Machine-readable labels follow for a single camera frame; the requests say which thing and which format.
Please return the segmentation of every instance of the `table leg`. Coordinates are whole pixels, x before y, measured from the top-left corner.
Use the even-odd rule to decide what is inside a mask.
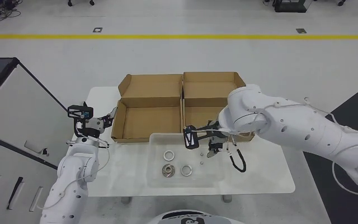
[[[233,197],[231,194],[222,195],[222,199],[225,203],[230,203],[233,201]]]
[[[132,197],[121,197],[122,204],[129,204],[132,201]]]

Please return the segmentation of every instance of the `white table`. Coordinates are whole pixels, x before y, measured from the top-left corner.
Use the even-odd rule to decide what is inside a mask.
[[[104,116],[120,99],[118,88],[94,87],[86,103],[94,108],[94,116]],[[292,193],[295,184],[280,146],[255,136],[250,143],[239,145],[247,161],[242,174],[232,167],[226,153],[220,153],[224,162],[225,180],[213,188],[150,188],[146,173],[148,143],[116,144],[107,128],[100,138],[112,144],[108,165],[97,174],[96,181],[88,184],[90,197],[132,197],[159,195],[227,195]],[[100,167],[107,160],[106,150],[100,150]]]

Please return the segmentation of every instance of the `cardboard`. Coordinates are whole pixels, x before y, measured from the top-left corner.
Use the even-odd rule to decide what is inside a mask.
[[[229,93],[246,86],[237,72],[185,72],[183,80],[185,103],[189,107],[225,107]]]
[[[231,91],[246,86],[237,72],[185,72],[183,77],[183,126],[199,128],[216,120],[228,105]],[[237,141],[250,141],[238,137]]]
[[[116,142],[149,142],[152,133],[182,132],[182,75],[128,74],[112,128]]]

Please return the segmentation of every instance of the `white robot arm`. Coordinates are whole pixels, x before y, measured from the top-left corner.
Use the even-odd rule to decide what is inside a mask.
[[[76,141],[68,141],[72,146],[57,169],[57,181],[52,186],[45,202],[40,223],[78,223],[88,197],[87,183],[93,182],[97,172],[103,169],[110,159],[108,143],[100,146],[98,137],[104,129],[112,125],[116,108],[106,116],[93,118],[93,108],[86,104],[72,105],[68,108],[68,116],[74,118]],[[98,148],[106,148],[108,160],[100,169]]]
[[[358,132],[329,121],[309,104],[271,97],[256,85],[232,91],[219,114],[220,126],[236,134],[255,132],[281,146],[294,147],[339,164],[358,184]]]

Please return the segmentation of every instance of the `small metal nut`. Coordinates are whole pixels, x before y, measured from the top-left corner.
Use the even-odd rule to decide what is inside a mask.
[[[166,178],[171,178],[175,174],[175,167],[171,164],[165,164],[162,168],[162,174]]]

